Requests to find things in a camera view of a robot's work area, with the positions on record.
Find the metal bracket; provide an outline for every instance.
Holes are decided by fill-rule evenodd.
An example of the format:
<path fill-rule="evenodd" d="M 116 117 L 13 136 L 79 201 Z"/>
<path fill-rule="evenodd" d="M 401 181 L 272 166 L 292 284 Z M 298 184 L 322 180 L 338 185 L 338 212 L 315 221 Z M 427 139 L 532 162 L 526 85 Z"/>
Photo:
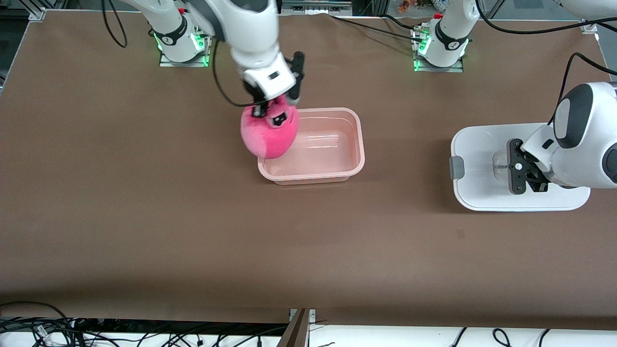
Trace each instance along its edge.
<path fill-rule="evenodd" d="M 523 140 L 513 138 L 508 141 L 508 186 L 515 195 L 525 193 L 527 183 L 535 193 L 544 193 L 549 190 L 550 181 L 535 165 L 533 156 L 523 152 Z"/>
<path fill-rule="evenodd" d="M 315 310 L 289 310 L 291 322 L 285 329 L 276 347 L 306 347 L 309 335 L 310 320 L 315 321 Z"/>
<path fill-rule="evenodd" d="M 30 8 L 28 8 L 28 12 L 30 12 L 28 20 L 31 22 L 42 22 L 43 19 L 45 19 L 46 11 L 43 7 L 36 7 L 36 10 L 30 10 Z"/>
<path fill-rule="evenodd" d="M 296 316 L 296 312 L 298 312 L 298 309 L 290 309 L 289 310 L 289 321 L 290 322 Z M 314 309 L 309 309 L 308 310 L 308 322 L 309 323 L 315 323 L 315 310 Z"/>
<path fill-rule="evenodd" d="M 581 27 L 581 32 L 583 35 L 593 35 L 598 33 L 598 26 L 596 24 L 583 25 Z"/>
<path fill-rule="evenodd" d="M 414 71 L 427 71 L 427 72 L 463 72 L 463 59 L 458 58 L 457 62 L 450 67 L 437 67 L 429 63 L 420 51 L 426 49 L 431 43 L 429 35 L 428 23 L 422 23 L 414 30 L 410 30 L 412 38 L 420 38 L 423 41 L 412 41 L 413 51 L 413 70 Z"/>

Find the wire bundle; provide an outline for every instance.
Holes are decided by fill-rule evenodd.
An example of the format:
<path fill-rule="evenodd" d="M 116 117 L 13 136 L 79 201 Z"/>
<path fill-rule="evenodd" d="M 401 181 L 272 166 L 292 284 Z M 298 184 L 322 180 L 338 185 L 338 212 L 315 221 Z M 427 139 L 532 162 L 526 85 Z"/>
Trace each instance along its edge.
<path fill-rule="evenodd" d="M 451 347 L 457 347 L 458 343 L 461 341 L 461 337 L 463 337 L 463 334 L 465 333 L 465 330 L 467 330 L 468 328 L 462 328 L 457 335 L 457 339 L 454 341 L 454 343 L 451 345 Z M 542 332 L 542 334 L 540 334 L 540 340 L 538 340 L 538 347 L 542 347 L 542 342 L 544 341 L 544 337 L 546 336 L 546 334 L 548 334 L 550 331 L 550 329 L 544 329 L 544 331 Z M 495 328 L 493 329 L 493 339 L 495 340 L 495 342 L 497 342 L 498 344 L 502 345 L 503 347 L 512 347 L 512 345 L 510 344 L 510 338 L 508 337 L 508 334 L 506 334 L 504 332 L 503 329 L 501 328 Z"/>
<path fill-rule="evenodd" d="M 141 338 L 137 340 L 131 340 L 126 338 L 109 338 L 104 336 L 104 332 L 100 331 L 92 331 L 92 328 L 99 327 L 101 328 L 101 324 L 98 320 L 92 319 L 75 319 L 68 318 L 62 311 L 56 308 L 53 305 L 40 303 L 37 301 L 14 301 L 11 303 L 0 304 L 0 307 L 3 306 L 12 306 L 12 305 L 38 305 L 45 306 L 53 311 L 56 314 L 60 315 L 59 319 L 49 319 L 49 318 L 23 318 L 17 317 L 12 319 L 0 319 L 0 334 L 7 332 L 24 332 L 29 331 L 32 333 L 35 343 L 32 347 L 59 347 L 57 343 L 48 344 L 49 342 L 46 340 L 46 337 L 52 333 L 61 333 L 64 338 L 63 347 L 96 347 L 97 343 L 105 342 L 106 345 L 111 344 L 114 347 L 120 347 L 117 342 L 126 341 L 126 342 L 137 342 L 136 347 L 140 347 L 142 343 L 149 339 L 160 335 L 169 334 L 169 339 L 163 343 L 160 347 L 186 347 L 193 346 L 193 344 L 189 344 L 186 339 L 189 335 L 197 335 L 197 345 L 202 346 L 204 344 L 203 340 L 199 337 L 200 333 L 204 333 L 204 330 L 212 329 L 210 333 L 218 334 L 217 341 L 212 345 L 212 347 L 219 347 L 221 341 L 223 341 L 226 337 L 230 335 L 250 335 L 245 338 L 240 343 L 236 344 L 234 347 L 239 347 L 242 344 L 264 335 L 277 335 L 277 332 L 282 332 L 287 325 L 282 324 L 277 327 L 272 327 L 272 324 L 223 324 L 226 325 L 223 328 L 217 327 L 217 325 L 221 326 L 221 324 L 213 323 L 213 322 L 204 322 L 199 323 L 196 326 L 191 328 L 185 328 L 183 330 L 179 330 L 177 328 L 173 328 L 175 324 L 182 324 L 178 322 L 170 322 L 169 324 L 163 325 L 154 325 L 154 329 L 152 331 L 145 333 Z M 91 324 L 89 329 L 85 328 L 88 325 L 88 322 L 95 321 L 95 324 Z M 123 325 L 118 323 L 117 320 L 113 320 L 113 324 L 111 327 L 113 332 L 118 330 L 119 325 Z M 122 326 L 120 329 L 124 330 L 134 330 L 129 327 L 129 324 L 124 323 L 126 327 Z M 238 329 L 241 328 L 242 334 L 236 334 Z"/>

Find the metal frame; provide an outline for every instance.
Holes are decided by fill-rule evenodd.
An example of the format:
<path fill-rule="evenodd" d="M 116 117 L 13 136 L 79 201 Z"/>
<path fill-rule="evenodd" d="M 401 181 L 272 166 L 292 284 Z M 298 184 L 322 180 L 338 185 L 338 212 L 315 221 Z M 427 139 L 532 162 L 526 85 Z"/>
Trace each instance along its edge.
<path fill-rule="evenodd" d="M 491 8 L 489 13 L 486 15 L 486 18 L 488 18 L 488 19 L 495 18 L 495 16 L 497 15 L 497 11 L 499 11 L 501 9 L 501 7 L 503 6 L 504 3 L 505 3 L 505 0 L 497 0 L 495 5 L 493 6 L 493 8 Z"/>
<path fill-rule="evenodd" d="M 19 2 L 22 3 L 30 14 L 28 20 L 33 22 L 40 22 L 43 20 L 45 16 L 45 5 L 41 6 L 40 4 L 36 4 L 33 0 L 19 0 Z"/>
<path fill-rule="evenodd" d="M 353 15 L 350 0 L 283 0 L 280 13 L 283 15 L 316 13 Z"/>
<path fill-rule="evenodd" d="M 290 316 L 293 316 L 291 323 L 285 329 L 276 347 L 306 347 L 310 321 L 311 318 L 315 319 L 314 311 L 311 309 L 298 309 L 295 313 L 290 313 Z"/>

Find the black cable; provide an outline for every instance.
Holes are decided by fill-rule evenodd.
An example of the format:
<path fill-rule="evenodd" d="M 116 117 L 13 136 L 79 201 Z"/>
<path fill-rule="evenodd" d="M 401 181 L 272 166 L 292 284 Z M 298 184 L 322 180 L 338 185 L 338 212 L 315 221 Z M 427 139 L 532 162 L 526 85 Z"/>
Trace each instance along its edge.
<path fill-rule="evenodd" d="M 191 333 L 198 332 L 200 329 L 202 329 L 205 326 L 210 325 L 210 324 L 212 324 L 212 323 L 211 322 L 207 322 L 207 323 L 198 325 L 197 327 L 190 328 L 189 330 L 185 331 L 182 334 L 177 333 L 176 336 L 173 339 L 170 338 L 169 341 L 167 341 L 167 343 L 168 343 L 169 346 L 174 346 L 179 341 L 182 341 L 182 342 L 186 343 L 186 341 L 184 341 L 184 339 L 183 339 L 186 335 L 190 335 Z"/>
<path fill-rule="evenodd" d="M 286 329 L 286 328 L 287 328 L 287 325 L 285 325 L 285 326 L 283 326 L 283 327 L 278 327 L 278 328 L 268 329 L 268 330 L 266 330 L 266 331 L 264 331 L 264 332 L 260 332 L 260 333 L 258 333 L 258 334 L 252 335 L 251 337 L 247 337 L 247 338 L 245 338 L 245 339 L 244 339 L 244 340 L 242 340 L 241 342 L 236 343 L 233 347 L 238 347 L 238 346 L 240 346 L 241 344 L 243 344 L 243 343 L 245 343 L 246 341 L 249 341 L 249 340 L 251 340 L 251 339 L 253 339 L 253 338 L 256 338 L 256 337 L 259 337 L 259 336 L 265 335 L 265 334 L 267 334 L 267 333 L 275 332 L 275 331 L 277 331 L 277 330 Z"/>
<path fill-rule="evenodd" d="M 542 335 L 540 335 L 540 341 L 538 342 L 538 347 L 542 347 L 542 341 L 544 340 L 544 337 L 546 336 L 546 334 L 548 334 L 550 331 L 550 329 L 545 329 L 542 332 Z"/>
<path fill-rule="evenodd" d="M 546 34 L 546 33 L 553 33 L 555 31 L 560 31 L 560 30 L 567 30 L 567 29 L 572 29 L 572 28 L 584 27 L 584 26 L 590 25 L 590 24 L 600 24 L 600 23 L 604 23 L 604 22 L 612 22 L 614 20 L 617 20 L 617 17 L 610 17 L 610 18 L 604 18 L 604 19 L 590 20 L 590 21 L 582 22 L 582 23 L 564 25 L 562 27 L 556 27 L 556 28 L 550 28 L 550 29 L 519 31 L 519 30 L 504 29 L 504 28 L 498 27 L 495 24 L 491 23 L 491 21 L 486 17 L 484 12 L 482 12 L 482 10 L 480 9 L 481 7 L 480 7 L 479 0 L 476 0 L 476 7 L 478 8 L 478 12 L 480 12 L 480 17 L 482 17 L 482 19 L 491 28 L 496 29 L 498 31 L 501 31 L 502 33 L 508 33 L 508 34 L 519 34 L 519 35 Z"/>
<path fill-rule="evenodd" d="M 561 102 L 561 98 L 563 97 L 563 92 L 566 89 L 566 82 L 568 81 L 568 74 L 570 72 L 570 67 L 572 66 L 572 61 L 574 60 L 574 57 L 579 57 L 581 58 L 584 62 L 586 62 L 587 64 L 595 67 L 596 69 L 602 71 L 602 72 L 606 72 L 610 75 L 613 76 L 617 76 L 617 71 L 608 69 L 596 62 L 594 62 L 593 60 L 589 59 L 588 57 L 584 56 L 583 54 L 579 53 L 579 52 L 574 52 L 572 53 L 572 55 L 570 56 L 570 59 L 568 60 L 568 65 L 566 65 L 566 72 L 563 74 L 563 81 L 561 83 L 561 90 L 559 92 L 559 98 L 557 99 L 557 106 L 555 106 L 555 112 L 553 113 L 553 117 L 550 118 L 549 122 L 547 123 L 547 125 L 550 125 L 554 120 L 555 120 L 555 113 L 557 113 L 557 107 L 559 106 L 559 103 Z"/>
<path fill-rule="evenodd" d="M 218 344 L 223 341 L 224 338 L 226 338 L 227 336 L 229 336 L 229 334 L 226 334 L 227 332 L 229 332 L 230 330 L 239 327 L 240 325 L 242 325 L 242 323 L 235 323 L 233 325 L 230 325 L 227 328 L 222 329 L 221 331 L 218 332 L 218 337 L 217 337 L 217 341 L 214 343 L 214 345 L 212 345 L 212 347 L 218 347 Z"/>
<path fill-rule="evenodd" d="M 606 23 L 598 23 L 598 25 L 600 25 L 601 27 L 605 27 L 606 29 L 609 29 L 610 31 L 613 31 L 615 33 L 617 33 L 617 28 L 615 28 L 612 25 L 606 24 Z"/>
<path fill-rule="evenodd" d="M 367 28 L 367 29 L 370 29 L 370 30 L 378 31 L 380 33 L 384 33 L 384 34 L 388 34 L 388 35 L 392 35 L 392 36 L 396 36 L 396 37 L 400 37 L 400 38 L 406 38 L 408 40 L 412 40 L 412 41 L 416 41 L 416 42 L 422 42 L 421 38 L 413 38 L 411 36 L 401 35 L 401 34 L 389 32 L 387 30 L 382 30 L 382 29 L 378 29 L 378 28 L 369 27 L 368 25 L 352 22 L 351 20 L 335 17 L 333 15 L 331 15 L 330 17 L 332 17 L 332 18 L 334 18 L 336 20 L 340 20 L 340 21 L 345 22 L 345 23 L 349 23 L 349 24 L 357 25 L 359 27 L 363 27 L 363 28 Z"/>
<path fill-rule="evenodd" d="M 503 342 L 502 340 L 499 340 L 497 338 L 497 333 L 503 334 L 503 337 L 505 337 L 505 342 Z M 506 334 L 502 329 L 499 329 L 499 328 L 493 329 L 493 338 L 495 339 L 495 341 L 497 341 L 503 347 L 511 347 L 510 339 L 508 338 L 508 334 Z"/>
<path fill-rule="evenodd" d="M 392 20 L 394 23 L 396 23 L 396 25 L 398 25 L 398 26 L 400 26 L 400 27 L 402 27 L 402 28 L 409 29 L 409 30 L 413 30 L 413 25 L 412 25 L 412 26 L 409 26 L 409 25 L 403 24 L 403 23 L 401 23 L 398 19 L 394 18 L 393 16 L 391 16 L 391 15 L 389 15 L 389 14 L 383 14 L 383 15 L 380 15 L 380 17 L 381 17 L 381 18 L 387 18 L 387 19 L 390 19 L 390 20 Z"/>
<path fill-rule="evenodd" d="M 98 340 L 103 340 L 103 341 L 108 341 L 111 342 L 114 346 L 118 346 L 116 343 L 114 343 L 115 341 L 131 341 L 131 342 L 137 342 L 138 340 L 128 340 L 128 339 L 123 339 L 123 338 L 108 338 L 105 336 L 101 336 L 102 332 L 98 332 L 98 333 L 93 333 L 93 332 L 82 332 L 80 330 L 75 330 L 75 329 L 71 329 L 71 328 L 65 328 L 63 327 L 64 324 L 60 324 L 63 322 L 58 322 L 57 320 L 48 320 L 48 319 L 39 319 L 39 318 L 32 318 L 32 319 L 22 319 L 22 320 L 17 320 L 17 321 L 10 321 L 7 319 L 0 319 L 0 322 L 7 322 L 10 324 L 19 324 L 21 326 L 25 326 L 28 327 L 29 329 L 33 330 L 35 325 L 47 325 L 48 328 L 51 328 L 52 331 L 48 332 L 48 334 L 54 333 L 54 332 L 62 332 L 63 335 L 65 336 L 65 338 L 67 338 L 67 332 L 70 333 L 79 333 L 81 336 L 83 336 L 83 334 L 87 334 L 87 335 L 92 335 L 94 336 L 94 338 L 86 338 L 83 339 L 83 341 L 81 342 L 81 345 L 79 346 L 86 346 L 85 342 L 86 341 L 92 341 L 93 343 L 91 345 L 94 344 L 94 342 L 98 341 Z M 16 330 L 21 330 L 23 329 L 22 327 L 20 328 L 12 328 L 12 329 L 5 329 L 4 331 L 1 331 L 0 333 L 6 333 L 6 332 L 11 332 L 11 331 L 16 331 Z"/>
<path fill-rule="evenodd" d="M 466 327 L 462 328 L 461 331 L 458 332 L 457 339 L 454 341 L 454 343 L 452 343 L 452 347 L 457 347 L 458 346 L 458 343 L 460 342 L 461 337 L 463 337 L 463 334 L 464 334 L 465 330 L 467 330 Z"/>
<path fill-rule="evenodd" d="M 64 324 L 67 326 L 67 328 L 68 329 L 71 328 L 70 322 L 68 321 L 68 317 L 62 311 L 60 311 L 57 307 L 55 307 L 53 305 L 50 305 L 50 304 L 41 303 L 39 301 L 12 301 L 12 302 L 9 302 L 9 303 L 0 304 L 0 307 L 10 306 L 10 305 L 21 305 L 21 304 L 39 305 L 39 306 L 45 306 L 45 307 L 51 308 L 56 313 L 58 313 L 58 315 L 60 315 L 62 317 L 62 320 L 64 321 Z M 73 346 L 76 346 L 78 342 L 79 342 L 80 346 L 85 346 L 85 342 L 83 341 L 83 335 L 82 334 L 80 334 L 80 333 L 79 334 L 71 333 L 70 336 L 71 336 L 71 344 Z"/>
<path fill-rule="evenodd" d="M 148 334 L 150 333 L 145 333 L 144 336 L 139 339 L 139 342 L 137 342 L 137 347 L 141 346 L 141 343 L 147 338 L 146 336 L 148 336 Z"/>
<path fill-rule="evenodd" d="M 101 334 L 104 334 L 106 332 L 98 332 L 97 334 L 94 333 L 89 333 L 89 332 L 83 332 L 84 334 L 88 334 L 88 335 L 94 335 L 93 338 L 87 338 L 84 339 L 84 341 L 95 341 L 98 340 L 101 337 Z M 111 337 L 104 337 L 105 341 L 124 341 L 124 342 L 141 342 L 143 340 L 147 340 L 149 338 L 153 338 L 159 335 L 163 335 L 163 334 L 169 334 L 170 332 L 162 332 L 162 333 L 146 333 L 142 338 L 138 339 L 138 340 L 131 340 L 128 338 L 111 338 Z"/>
<path fill-rule="evenodd" d="M 111 28 L 109 28 L 109 23 L 107 23 L 107 14 L 105 12 L 105 2 L 106 1 L 109 1 L 109 4 L 112 7 L 112 11 L 114 12 L 114 15 L 116 17 L 116 21 L 118 22 L 118 25 L 120 26 L 120 30 L 122 31 L 122 36 L 124 37 L 124 44 L 118 41 L 114 33 L 112 33 Z M 101 0 L 101 13 L 103 14 L 103 22 L 105 22 L 105 27 L 107 28 L 107 32 L 109 33 L 109 35 L 112 37 L 112 39 L 114 39 L 114 41 L 118 44 L 118 46 L 122 48 L 126 48 L 126 46 L 128 46 L 128 41 L 126 38 L 126 32 L 124 31 L 124 25 L 122 25 L 122 21 L 120 20 L 120 17 L 118 16 L 118 12 L 116 11 L 112 0 Z"/>
<path fill-rule="evenodd" d="M 218 91 L 221 93 L 221 95 L 223 96 L 223 99 L 225 99 L 225 101 L 227 101 L 228 103 L 236 106 L 236 107 L 249 107 L 249 106 L 256 106 L 256 105 L 262 105 L 265 104 L 266 102 L 268 102 L 267 100 L 265 101 L 259 101 L 259 102 L 252 102 L 250 104 L 238 104 L 237 102 L 233 102 L 229 96 L 227 96 L 227 94 L 225 94 L 225 91 L 223 91 L 223 87 L 221 86 L 221 82 L 218 80 L 218 75 L 217 75 L 217 51 L 218 51 L 218 43 L 220 41 L 217 40 L 214 43 L 214 49 L 212 51 L 212 75 L 214 76 L 214 83 L 217 84 L 217 88 Z"/>
<path fill-rule="evenodd" d="M 18 325 L 23 325 L 26 328 L 30 329 L 32 332 L 32 336 L 35 339 L 35 344 L 33 344 L 33 347 L 39 347 L 41 346 L 41 343 L 43 343 L 44 347 L 47 347 L 47 344 L 45 343 L 44 336 L 41 336 L 41 334 L 39 333 L 39 331 L 37 331 L 37 329 L 34 328 L 34 326 L 32 325 L 28 325 L 19 321 L 12 321 L 12 320 L 8 320 L 8 319 L 0 319 L 3 322 L 8 322 L 7 325 L 12 325 L 12 324 L 18 324 Z M 16 328 L 11 328 L 11 329 L 7 329 L 5 326 L 2 326 L 2 328 L 4 329 L 4 331 L 0 332 L 0 333 L 7 333 L 7 332 L 12 332 L 12 331 L 18 331 L 18 330 L 23 330 L 22 326 L 16 327 Z"/>

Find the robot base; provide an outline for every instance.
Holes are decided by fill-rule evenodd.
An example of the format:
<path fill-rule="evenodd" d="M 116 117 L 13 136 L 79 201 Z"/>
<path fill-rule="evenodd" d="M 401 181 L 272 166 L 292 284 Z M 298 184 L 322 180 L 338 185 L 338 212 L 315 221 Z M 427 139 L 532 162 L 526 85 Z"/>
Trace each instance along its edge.
<path fill-rule="evenodd" d="M 162 67 L 208 67 L 210 65 L 210 47 L 212 46 L 212 39 L 206 36 L 203 39 L 197 41 L 199 45 L 204 46 L 204 50 L 197 53 L 197 55 L 186 62 L 174 62 L 169 60 L 163 52 L 160 52 L 159 66 Z"/>
<path fill-rule="evenodd" d="M 426 32 L 428 32 L 428 23 L 422 23 L 423 33 L 417 33 L 415 30 L 410 30 L 413 38 L 421 38 L 426 40 Z M 450 67 L 438 67 L 429 63 L 426 58 L 420 54 L 420 50 L 429 44 L 427 41 L 419 43 L 412 41 L 413 51 L 413 70 L 427 72 L 463 72 L 463 59 L 458 58 L 457 62 Z"/>
<path fill-rule="evenodd" d="M 460 130 L 450 146 L 450 173 L 458 202 L 474 211 L 534 212 L 570 211 L 584 205 L 590 188 L 562 188 L 549 183 L 545 193 L 529 187 L 525 193 L 510 192 L 508 180 L 498 180 L 493 155 L 506 149 L 508 140 L 525 139 L 543 123 L 485 125 Z"/>

